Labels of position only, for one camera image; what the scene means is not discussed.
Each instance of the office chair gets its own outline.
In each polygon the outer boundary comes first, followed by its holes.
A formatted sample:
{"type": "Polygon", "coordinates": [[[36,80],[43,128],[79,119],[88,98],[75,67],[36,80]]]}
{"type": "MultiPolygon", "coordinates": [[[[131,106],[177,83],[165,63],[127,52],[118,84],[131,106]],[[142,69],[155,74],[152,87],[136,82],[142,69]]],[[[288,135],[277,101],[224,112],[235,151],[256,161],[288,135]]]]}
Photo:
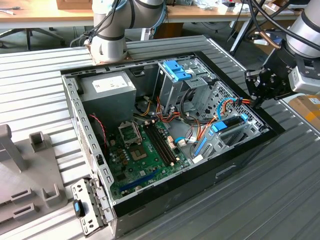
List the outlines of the office chair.
{"type": "MultiPolygon", "coordinates": [[[[41,33],[41,34],[45,34],[45,35],[48,35],[50,37],[53,37],[55,39],[60,40],[60,45],[61,46],[65,46],[66,45],[66,41],[64,40],[64,38],[62,36],[59,36],[59,35],[57,35],[55,33],[43,30],[41,28],[15,28],[15,29],[10,29],[8,31],[0,33],[0,39],[4,38],[4,37],[7,37],[9,35],[12,35],[12,34],[16,34],[16,33],[22,32],[22,31],[26,32],[26,44],[27,44],[28,51],[31,50],[30,37],[32,37],[32,35],[33,35],[32,31],[35,31],[35,32],[38,32],[38,33],[41,33]]],[[[0,42],[0,48],[3,48],[3,47],[4,47],[3,42],[0,42]]]]}

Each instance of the blue tab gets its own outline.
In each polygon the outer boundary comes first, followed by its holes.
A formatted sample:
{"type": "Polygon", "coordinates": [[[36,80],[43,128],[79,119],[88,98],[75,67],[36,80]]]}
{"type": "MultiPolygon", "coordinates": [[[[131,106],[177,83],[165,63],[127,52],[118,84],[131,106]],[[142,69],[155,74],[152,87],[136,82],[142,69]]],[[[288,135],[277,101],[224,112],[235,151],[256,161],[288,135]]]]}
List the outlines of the blue tab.
{"type": "Polygon", "coordinates": [[[74,209],[75,209],[75,211],[76,212],[78,212],[79,211],[79,203],[78,202],[76,202],[75,204],[74,204],[74,209]]]}
{"type": "Polygon", "coordinates": [[[211,127],[211,129],[217,133],[220,132],[222,129],[226,129],[227,125],[223,121],[219,121],[217,123],[214,123],[211,127]]]}
{"type": "Polygon", "coordinates": [[[200,144],[200,146],[197,148],[197,150],[196,150],[195,153],[194,153],[195,156],[197,156],[197,155],[199,154],[200,150],[201,150],[202,147],[205,145],[206,141],[207,141],[207,138],[204,137],[203,140],[202,140],[202,142],[201,142],[201,144],[200,144]]]}
{"type": "Polygon", "coordinates": [[[245,114],[245,113],[242,113],[241,114],[241,118],[246,122],[247,120],[248,120],[248,115],[247,114],[245,114]]]}
{"type": "Polygon", "coordinates": [[[174,79],[179,82],[192,78],[191,74],[185,72],[184,68],[177,63],[177,61],[165,61],[163,62],[164,68],[173,75],[174,79]]]}

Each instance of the copper pipe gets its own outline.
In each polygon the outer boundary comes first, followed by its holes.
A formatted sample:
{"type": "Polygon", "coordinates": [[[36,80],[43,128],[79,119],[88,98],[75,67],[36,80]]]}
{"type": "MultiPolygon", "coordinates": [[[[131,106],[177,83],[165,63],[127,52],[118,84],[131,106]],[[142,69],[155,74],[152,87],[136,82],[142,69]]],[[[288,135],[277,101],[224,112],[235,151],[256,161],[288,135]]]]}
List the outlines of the copper pipe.
{"type": "Polygon", "coordinates": [[[276,44],[274,41],[272,41],[272,39],[264,32],[261,31],[259,32],[259,35],[268,42],[268,44],[270,44],[272,47],[274,47],[275,49],[279,50],[281,48],[281,46],[279,46],[278,44],[276,44]]]}

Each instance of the metal table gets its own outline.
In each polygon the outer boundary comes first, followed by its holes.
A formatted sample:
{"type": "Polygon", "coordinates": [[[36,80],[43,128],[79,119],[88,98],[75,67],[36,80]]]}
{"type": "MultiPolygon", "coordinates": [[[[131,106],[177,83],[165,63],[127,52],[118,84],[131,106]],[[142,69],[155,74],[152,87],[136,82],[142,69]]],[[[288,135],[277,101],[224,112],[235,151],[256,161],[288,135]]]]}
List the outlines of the metal table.
{"type": "MultiPolygon", "coordinates": [[[[204,36],[129,42],[134,59],[203,51],[246,90],[243,70],[204,36]]],[[[13,141],[50,135],[69,203],[1,239],[84,239],[70,185],[89,175],[73,130],[59,70],[92,64],[87,49],[64,48],[2,54],[0,123],[13,141]]],[[[122,240],[318,239],[320,234],[320,133],[282,101],[263,107],[287,131],[245,169],[190,199],[122,240]]],[[[108,228],[90,239],[107,240],[108,228]]]]}

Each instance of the ram slot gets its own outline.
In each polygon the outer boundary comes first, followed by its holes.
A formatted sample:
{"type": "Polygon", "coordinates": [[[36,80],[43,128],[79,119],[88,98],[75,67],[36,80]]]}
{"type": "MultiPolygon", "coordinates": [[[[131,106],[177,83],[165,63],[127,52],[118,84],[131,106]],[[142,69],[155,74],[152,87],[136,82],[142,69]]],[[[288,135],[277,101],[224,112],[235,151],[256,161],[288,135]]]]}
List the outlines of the ram slot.
{"type": "Polygon", "coordinates": [[[145,133],[149,137],[152,145],[154,146],[157,153],[160,155],[166,166],[170,166],[171,163],[176,162],[176,158],[169,149],[167,143],[164,141],[162,136],[158,133],[158,129],[152,126],[146,126],[144,128],[145,133]]]}

